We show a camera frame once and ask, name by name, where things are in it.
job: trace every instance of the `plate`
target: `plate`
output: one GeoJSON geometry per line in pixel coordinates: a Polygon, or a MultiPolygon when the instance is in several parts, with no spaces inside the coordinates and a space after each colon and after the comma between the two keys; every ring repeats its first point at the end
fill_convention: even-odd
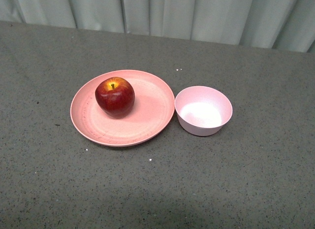
{"type": "Polygon", "coordinates": [[[139,70],[117,70],[82,86],[72,100],[70,115],[76,129],[87,139],[101,145],[125,147],[159,134],[174,114],[174,103],[171,88],[157,76],[139,70]],[[108,116],[95,99],[97,86],[113,76],[127,80],[135,92],[132,111],[121,119],[108,116]]]}

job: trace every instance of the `speckled countertop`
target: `speckled countertop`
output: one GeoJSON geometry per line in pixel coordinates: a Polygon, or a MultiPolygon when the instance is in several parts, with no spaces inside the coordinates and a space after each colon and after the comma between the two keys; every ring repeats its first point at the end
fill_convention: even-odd
{"type": "Polygon", "coordinates": [[[314,54],[0,22],[0,90],[0,228],[315,227],[314,54]],[[218,89],[232,119],[93,143],[71,101],[120,69],[218,89]]]}

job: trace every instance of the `bowl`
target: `bowl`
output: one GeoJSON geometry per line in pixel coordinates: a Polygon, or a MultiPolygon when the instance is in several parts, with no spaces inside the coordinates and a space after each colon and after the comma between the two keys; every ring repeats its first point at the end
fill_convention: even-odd
{"type": "Polygon", "coordinates": [[[206,86],[180,91],[175,98],[175,110],[181,126],[198,136],[215,134],[233,113],[230,100],[220,91],[206,86]]]}

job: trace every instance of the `curtain fold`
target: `curtain fold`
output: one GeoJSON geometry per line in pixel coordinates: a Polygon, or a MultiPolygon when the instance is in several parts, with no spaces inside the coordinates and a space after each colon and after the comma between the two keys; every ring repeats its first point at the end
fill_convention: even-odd
{"type": "Polygon", "coordinates": [[[0,20],[315,53],[315,0],[0,0],[0,20]]]}

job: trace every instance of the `apple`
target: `apple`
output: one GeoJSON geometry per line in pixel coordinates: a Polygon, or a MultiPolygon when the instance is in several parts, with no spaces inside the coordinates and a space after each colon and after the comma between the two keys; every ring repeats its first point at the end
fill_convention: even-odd
{"type": "Polygon", "coordinates": [[[98,105],[109,116],[121,118],[126,116],[134,105],[134,89],[121,77],[111,77],[99,84],[95,90],[98,105]]]}

